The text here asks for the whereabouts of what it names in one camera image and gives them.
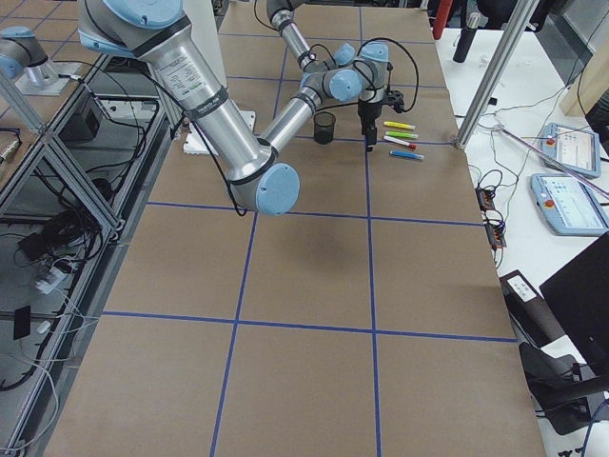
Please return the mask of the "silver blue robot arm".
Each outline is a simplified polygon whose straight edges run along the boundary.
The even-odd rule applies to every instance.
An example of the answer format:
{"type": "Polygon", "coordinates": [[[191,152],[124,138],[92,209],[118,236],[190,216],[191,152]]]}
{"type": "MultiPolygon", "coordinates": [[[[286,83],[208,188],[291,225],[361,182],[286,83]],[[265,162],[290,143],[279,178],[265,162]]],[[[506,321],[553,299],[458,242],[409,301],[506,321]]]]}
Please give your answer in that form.
{"type": "Polygon", "coordinates": [[[364,88],[363,59],[352,55],[333,65],[314,62],[293,21],[297,1],[269,1],[267,17],[304,71],[300,90],[261,136],[255,136],[227,88],[191,37],[180,1],[81,1],[82,44],[124,54],[151,65],[186,118],[227,164],[226,186],[236,205],[269,215],[284,214],[300,192],[297,171],[278,159],[280,150],[329,98],[349,101],[364,88]]]}
{"type": "Polygon", "coordinates": [[[341,45],[328,59],[318,59],[294,21],[301,1],[268,1],[266,14],[303,71],[299,90],[263,132],[263,138],[280,150],[324,104],[334,99],[355,100],[364,143],[371,150],[377,143],[376,120],[388,95],[388,46],[373,40],[356,50],[341,45]]]}

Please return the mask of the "spare grey robot arm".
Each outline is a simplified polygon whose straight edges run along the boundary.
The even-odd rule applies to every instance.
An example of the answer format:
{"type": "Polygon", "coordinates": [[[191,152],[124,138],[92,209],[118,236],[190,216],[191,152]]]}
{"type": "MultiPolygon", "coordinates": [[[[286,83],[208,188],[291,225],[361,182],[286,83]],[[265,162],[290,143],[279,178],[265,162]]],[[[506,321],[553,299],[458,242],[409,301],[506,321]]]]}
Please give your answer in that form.
{"type": "Polygon", "coordinates": [[[54,62],[27,27],[1,30],[1,72],[24,95],[59,96],[80,68],[79,63],[54,62]]]}

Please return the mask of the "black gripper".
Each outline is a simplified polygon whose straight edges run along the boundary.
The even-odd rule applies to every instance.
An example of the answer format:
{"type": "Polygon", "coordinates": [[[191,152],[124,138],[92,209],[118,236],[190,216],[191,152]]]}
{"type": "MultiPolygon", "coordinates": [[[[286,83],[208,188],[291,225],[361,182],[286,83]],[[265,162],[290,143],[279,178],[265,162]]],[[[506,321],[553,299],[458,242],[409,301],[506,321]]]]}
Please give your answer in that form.
{"type": "Polygon", "coordinates": [[[364,141],[364,151],[372,151],[376,145],[376,120],[380,117],[383,102],[358,101],[358,116],[364,141]]]}

